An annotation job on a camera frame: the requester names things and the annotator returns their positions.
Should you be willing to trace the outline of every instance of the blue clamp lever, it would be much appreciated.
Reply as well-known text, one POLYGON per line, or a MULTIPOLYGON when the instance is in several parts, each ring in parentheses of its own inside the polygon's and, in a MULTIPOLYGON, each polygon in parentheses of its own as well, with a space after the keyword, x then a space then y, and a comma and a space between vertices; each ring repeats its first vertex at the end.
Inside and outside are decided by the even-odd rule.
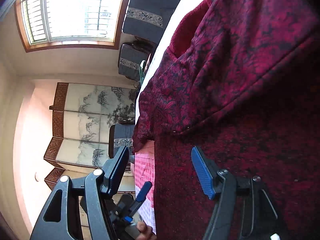
POLYGON ((146 200, 151 187, 152 183, 146 181, 135 200, 133 200, 133 197, 130 194, 122 195, 117 206, 109 212, 111 223, 116 228, 117 235, 121 236, 123 240, 131 238, 136 239, 140 234, 136 225, 133 223, 133 215, 146 200), (124 231, 127 232, 131 238, 126 237, 124 231))
POLYGON ((206 158, 199 147, 191 150, 191 161, 204 194, 216 200, 203 240, 228 239, 237 195, 244 198, 239 240, 290 239, 284 220, 259 176, 235 178, 206 158))

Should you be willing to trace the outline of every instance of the wooden lattice panel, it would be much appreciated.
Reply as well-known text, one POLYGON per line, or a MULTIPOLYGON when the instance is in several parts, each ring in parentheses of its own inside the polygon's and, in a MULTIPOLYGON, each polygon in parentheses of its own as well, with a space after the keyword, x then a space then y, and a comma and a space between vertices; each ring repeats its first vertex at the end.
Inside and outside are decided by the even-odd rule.
POLYGON ((58 179, 62 176, 65 169, 54 168, 44 180, 57 183, 58 179))
POLYGON ((55 185, 56 185, 56 183, 53 183, 53 182, 50 182, 50 181, 44 181, 47 185, 48 185, 48 187, 51 189, 51 190, 53 190, 53 188, 55 187, 55 185))
POLYGON ((52 135, 63 138, 64 111, 52 111, 52 135))
POLYGON ((54 95, 53 109, 63 111, 66 103, 69 83, 57 83, 56 93, 54 95))
POLYGON ((62 138, 52 137, 43 158, 46 160, 55 160, 59 152, 60 146, 62 144, 62 141, 62 138))

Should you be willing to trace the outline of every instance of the red blanket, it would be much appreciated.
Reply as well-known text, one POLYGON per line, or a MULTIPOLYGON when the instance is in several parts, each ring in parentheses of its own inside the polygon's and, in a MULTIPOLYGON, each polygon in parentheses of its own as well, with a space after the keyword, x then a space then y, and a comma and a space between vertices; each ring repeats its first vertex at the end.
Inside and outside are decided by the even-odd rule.
POLYGON ((181 21, 133 136, 135 151, 155 141, 158 239, 201 239, 212 214, 194 145, 236 176, 260 175, 292 237, 317 237, 319 23, 306 0, 204 0, 181 21))

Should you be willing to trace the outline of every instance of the finger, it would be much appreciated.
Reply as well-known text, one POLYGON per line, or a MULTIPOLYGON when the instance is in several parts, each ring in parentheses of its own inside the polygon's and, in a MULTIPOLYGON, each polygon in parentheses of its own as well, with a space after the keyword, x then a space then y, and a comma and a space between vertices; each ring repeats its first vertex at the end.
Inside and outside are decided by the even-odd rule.
POLYGON ((140 232, 144 232, 146 230, 146 223, 143 222, 143 221, 139 221, 137 223, 137 229, 140 231, 140 232))
POLYGON ((143 234, 147 237, 147 239, 149 239, 151 237, 151 235, 153 234, 152 227, 147 226, 147 230, 143 234))
POLYGON ((157 236, 155 234, 152 234, 152 236, 150 237, 150 240, 157 240, 157 236))
POLYGON ((140 234, 136 240, 148 240, 147 237, 144 234, 140 234))

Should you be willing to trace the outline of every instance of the white sheet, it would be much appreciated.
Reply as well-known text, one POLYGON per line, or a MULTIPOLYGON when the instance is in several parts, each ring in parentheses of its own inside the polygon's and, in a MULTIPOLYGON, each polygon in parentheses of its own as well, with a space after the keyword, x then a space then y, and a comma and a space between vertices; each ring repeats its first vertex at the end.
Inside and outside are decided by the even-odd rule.
POLYGON ((147 86, 149 80, 153 77, 156 70, 158 69, 160 62, 162 60, 162 56, 167 49, 167 47, 170 44, 171 38, 177 29, 179 23, 183 19, 183 17, 192 11, 194 8, 196 8, 203 0, 180 0, 177 8, 175 9, 174 13, 171 16, 171 19, 168 23, 168 26, 166 30, 164 31, 164 34, 162 36, 162 39, 158 45, 158 48, 156 49, 155 55, 153 56, 152 62, 150 64, 149 70, 147 72, 147 75, 143 81, 143 84, 141 86, 140 93, 138 95, 137 103, 136 103, 136 123, 138 121, 138 118, 140 116, 139 112, 139 97, 141 92, 145 89, 147 86))

